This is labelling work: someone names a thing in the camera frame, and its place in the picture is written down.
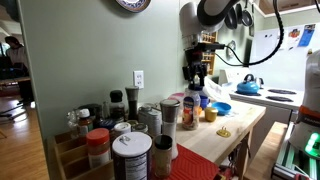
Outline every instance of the blue kettle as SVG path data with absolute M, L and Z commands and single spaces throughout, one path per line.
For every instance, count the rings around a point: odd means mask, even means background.
M 252 95 L 257 94 L 260 87 L 254 81 L 254 77 L 252 74 L 246 75 L 244 81 L 239 83 L 237 86 L 237 93 L 244 95 Z

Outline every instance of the red lid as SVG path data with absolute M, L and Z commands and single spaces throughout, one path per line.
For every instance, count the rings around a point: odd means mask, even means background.
M 109 131 L 105 128 L 97 128 L 87 134 L 87 144 L 90 146 L 98 146 L 109 141 Z

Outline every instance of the refrigerator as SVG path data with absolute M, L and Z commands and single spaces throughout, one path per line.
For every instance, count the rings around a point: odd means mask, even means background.
M 268 56 L 276 47 L 279 29 L 258 31 L 254 34 L 250 62 Z M 320 49 L 320 23 L 284 27 L 284 40 L 278 52 L 269 60 L 249 66 L 255 77 L 265 86 L 304 91 L 306 61 Z

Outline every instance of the wooden floor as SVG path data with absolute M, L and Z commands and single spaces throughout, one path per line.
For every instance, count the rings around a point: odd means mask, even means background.
M 0 98 L 0 111 L 14 107 L 16 98 Z M 49 179 L 43 151 L 38 118 L 34 108 L 27 108 L 26 114 L 13 122 L 0 118 L 0 129 L 8 136 L 0 134 L 0 179 Z M 11 113 L 23 111 L 17 109 Z M 280 148 L 281 137 L 286 125 L 275 123 L 255 159 L 245 174 L 246 179 L 270 179 L 273 163 Z
M 276 162 L 282 137 L 287 125 L 275 122 L 264 140 L 254 160 L 250 164 L 245 177 L 250 180 L 271 179 L 271 169 Z
M 1 97 L 0 111 L 15 107 L 17 97 Z M 8 121 L 0 118 L 0 179 L 49 179 L 36 110 L 27 107 L 27 113 Z M 10 111 L 17 114 L 25 111 Z

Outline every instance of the pepper grinder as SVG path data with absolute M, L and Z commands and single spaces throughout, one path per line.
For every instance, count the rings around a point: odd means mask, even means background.
M 165 99 L 160 102 L 162 114 L 162 134 L 172 138 L 172 159 L 178 156 L 176 143 L 176 127 L 180 102 L 173 99 Z
M 128 120 L 137 120 L 138 119 L 138 86 L 127 86 L 125 87 L 128 105 L 129 105 L 129 115 Z

